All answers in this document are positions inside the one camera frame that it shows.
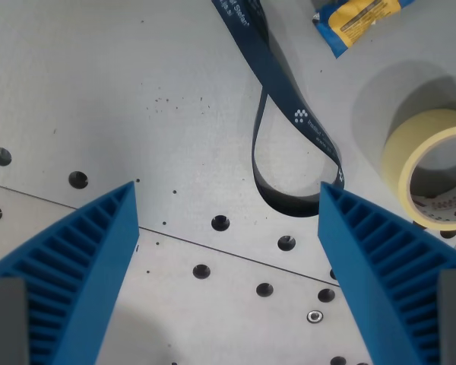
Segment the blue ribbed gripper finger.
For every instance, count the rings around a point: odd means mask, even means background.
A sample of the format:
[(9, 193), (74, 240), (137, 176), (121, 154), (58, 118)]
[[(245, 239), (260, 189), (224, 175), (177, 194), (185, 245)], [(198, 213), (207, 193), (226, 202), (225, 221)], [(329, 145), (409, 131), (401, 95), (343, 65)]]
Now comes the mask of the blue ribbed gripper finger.
[(0, 278), (26, 285), (31, 364), (96, 362), (138, 238), (128, 182), (0, 259)]
[(438, 277), (456, 250), (322, 183), (318, 238), (374, 364), (439, 364)]

